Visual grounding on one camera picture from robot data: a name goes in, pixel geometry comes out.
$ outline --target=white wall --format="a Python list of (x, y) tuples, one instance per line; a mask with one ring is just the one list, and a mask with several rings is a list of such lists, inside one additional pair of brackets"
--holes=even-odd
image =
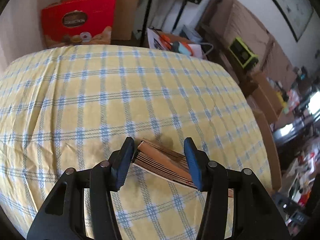
[[(165, 2), (162, 3), (158, 11), (158, 16), (152, 23), (153, 26), (159, 27), (159, 25), (161, 25), (173, 1), (174, 0), (165, 0)], [(320, 67), (320, 59), (318, 58), (318, 60), (316, 60), (314, 58), (317, 49), (320, 49), (320, 18), (316, 12), (313, 13), (307, 29), (297, 43), (287, 22), (272, 0), (239, 1), (252, 11), (274, 35), (293, 66), (302, 67), (304, 65), (310, 73), (315, 72), (316, 69)], [(208, 2), (209, 0), (202, 0), (200, 5), (188, 3), (183, 11), (175, 33), (180, 32), (183, 24), (195, 27)], [(182, 0), (177, 0), (170, 11), (163, 24), (163, 30), (165, 32), (172, 30), (181, 3)]]
[(44, 49), (41, 9), (60, 0), (10, 0), (0, 15), (0, 74), (10, 62)]

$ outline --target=checkered fabric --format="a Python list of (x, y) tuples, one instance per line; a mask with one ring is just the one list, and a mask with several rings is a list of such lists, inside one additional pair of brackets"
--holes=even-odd
[[(259, 128), (221, 66), (144, 48), (55, 48), (15, 60), (0, 82), (0, 204), (13, 225), (26, 236), (65, 169), (92, 168), (127, 136), (182, 154), (183, 140), (192, 137), (210, 159), (249, 167), (271, 189)], [(131, 165), (112, 200), (123, 239), (191, 240), (205, 194)], [(93, 237), (88, 191), (84, 210)]]

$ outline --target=red box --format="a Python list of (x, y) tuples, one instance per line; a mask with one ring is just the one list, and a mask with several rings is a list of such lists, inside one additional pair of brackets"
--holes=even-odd
[(116, 0), (71, 0), (41, 11), (48, 48), (110, 44)]

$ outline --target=black stand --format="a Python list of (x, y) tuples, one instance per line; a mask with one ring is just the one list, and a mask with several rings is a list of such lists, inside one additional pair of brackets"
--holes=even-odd
[(173, 31), (176, 29), (176, 27), (177, 27), (177, 25), (178, 25), (178, 22), (179, 22), (179, 20), (180, 20), (180, 17), (181, 17), (181, 15), (182, 15), (182, 12), (183, 12), (185, 6), (187, 5), (187, 2), (188, 2), (187, 0), (183, 0), (182, 5), (181, 5), (181, 8), (180, 8), (180, 11), (179, 11), (179, 13), (178, 13), (178, 16), (177, 16), (177, 18), (176, 18), (176, 21), (175, 21), (175, 23), (174, 23), (174, 25), (173, 25), (173, 28), (172, 28), (172, 31), (171, 31), (171, 32), (173, 32)]
[(148, 0), (146, 14), (144, 16), (144, 21), (143, 21), (143, 26), (142, 26), (142, 33), (141, 33), (141, 38), (140, 38), (140, 47), (143, 47), (144, 39), (145, 39), (145, 36), (146, 36), (147, 23), (148, 23), (148, 17), (149, 17), (151, 4), (152, 4), (152, 0)]

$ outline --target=table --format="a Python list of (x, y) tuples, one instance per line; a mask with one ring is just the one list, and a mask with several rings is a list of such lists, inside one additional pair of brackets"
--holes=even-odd
[[(172, 52), (85, 45), (23, 56), (0, 82), (0, 205), (27, 235), (38, 209), (68, 167), (92, 168), (145, 137), (183, 153), (198, 149), (228, 169), (271, 177), (251, 109), (219, 65)], [(112, 194), (123, 239), (195, 239), (205, 194), (131, 165)], [(85, 224), (92, 235), (88, 191)], [(232, 228), (230, 200), (226, 236)]]

